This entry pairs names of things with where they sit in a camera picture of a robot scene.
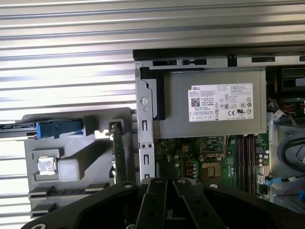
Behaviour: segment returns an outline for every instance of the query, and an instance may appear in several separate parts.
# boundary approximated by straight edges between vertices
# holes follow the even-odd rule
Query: metal bracket
[[[155,176],[154,144],[153,144],[153,96],[147,83],[141,80],[140,69],[135,70],[138,139],[140,158],[140,179]]]

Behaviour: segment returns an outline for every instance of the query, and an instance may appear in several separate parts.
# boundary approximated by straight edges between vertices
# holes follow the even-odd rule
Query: corrugated metal surface
[[[30,219],[24,143],[0,142],[0,229],[19,229]]]
[[[132,49],[305,40],[304,1],[0,1],[0,120],[135,108]]]

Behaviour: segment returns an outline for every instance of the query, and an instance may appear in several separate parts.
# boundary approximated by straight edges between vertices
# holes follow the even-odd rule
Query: circuit board
[[[269,174],[268,134],[158,139],[156,160],[175,164],[180,177],[224,182],[266,198],[262,176]]]

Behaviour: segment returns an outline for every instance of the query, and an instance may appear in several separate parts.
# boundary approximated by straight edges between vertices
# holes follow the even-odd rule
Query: regulatory symbols
[[[245,108],[247,105],[246,105],[246,103],[241,103],[241,104],[239,104],[239,106],[240,106],[241,108]]]
[[[229,111],[229,112],[228,112],[228,115],[229,115],[229,116],[232,116],[232,115],[235,116],[235,111]]]

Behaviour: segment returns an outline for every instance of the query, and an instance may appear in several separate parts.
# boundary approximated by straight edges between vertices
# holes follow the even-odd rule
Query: metal frame
[[[162,71],[237,71],[242,69],[266,69],[277,66],[302,66],[304,55],[297,54],[305,46],[265,46],[235,48],[135,50],[135,80],[138,118],[138,143],[140,179],[155,176],[154,120],[164,120],[162,90],[158,80]],[[196,59],[204,60],[195,65]]]

